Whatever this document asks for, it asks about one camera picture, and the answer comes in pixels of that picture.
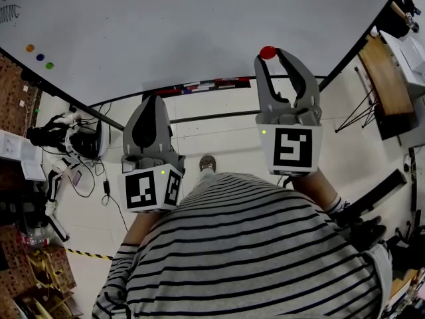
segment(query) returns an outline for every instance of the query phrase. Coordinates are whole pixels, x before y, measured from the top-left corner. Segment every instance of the brown shoe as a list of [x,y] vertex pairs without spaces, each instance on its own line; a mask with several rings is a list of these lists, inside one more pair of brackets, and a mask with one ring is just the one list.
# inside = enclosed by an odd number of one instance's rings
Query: brown shoe
[[215,158],[213,158],[212,156],[204,156],[199,161],[199,169],[201,171],[204,169],[212,169],[215,172],[215,168]]

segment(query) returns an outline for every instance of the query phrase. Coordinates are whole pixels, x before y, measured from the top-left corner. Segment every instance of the plastic bottle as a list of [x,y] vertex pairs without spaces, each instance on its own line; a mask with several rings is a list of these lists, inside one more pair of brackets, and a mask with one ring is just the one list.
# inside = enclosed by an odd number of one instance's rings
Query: plastic bottle
[[42,248],[48,246],[53,238],[53,228],[47,225],[46,227],[28,229],[28,235],[23,237],[23,242],[32,248]]

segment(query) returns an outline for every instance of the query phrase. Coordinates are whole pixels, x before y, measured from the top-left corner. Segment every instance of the handwriting on whiteboard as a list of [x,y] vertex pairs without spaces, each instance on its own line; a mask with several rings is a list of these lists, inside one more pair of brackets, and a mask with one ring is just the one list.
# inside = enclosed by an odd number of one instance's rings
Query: handwriting on whiteboard
[[7,5],[0,8],[0,24],[8,23],[9,21],[12,21],[12,19],[18,19],[18,10],[20,8],[21,7],[18,5]]

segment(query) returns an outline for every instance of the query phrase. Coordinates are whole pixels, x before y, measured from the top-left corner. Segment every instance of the red magnet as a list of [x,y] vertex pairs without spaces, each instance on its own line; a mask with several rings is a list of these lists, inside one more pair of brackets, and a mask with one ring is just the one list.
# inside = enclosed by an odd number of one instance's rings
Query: red magnet
[[260,57],[262,59],[268,60],[276,56],[276,48],[273,46],[265,46],[260,51]]

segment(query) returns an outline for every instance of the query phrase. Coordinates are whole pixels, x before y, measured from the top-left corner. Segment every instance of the forearm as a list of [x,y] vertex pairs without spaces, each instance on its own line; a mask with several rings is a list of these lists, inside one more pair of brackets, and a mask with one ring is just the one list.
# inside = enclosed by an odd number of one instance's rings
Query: forearm
[[295,178],[292,185],[296,191],[310,197],[324,211],[329,210],[338,195],[320,169],[306,177]]
[[156,224],[161,217],[161,213],[137,214],[137,217],[128,230],[123,243],[140,245],[145,236],[151,230],[152,226]]
[[402,11],[402,9],[393,1],[391,3],[391,8],[394,10],[395,13],[400,15],[401,18],[406,18],[406,13]]

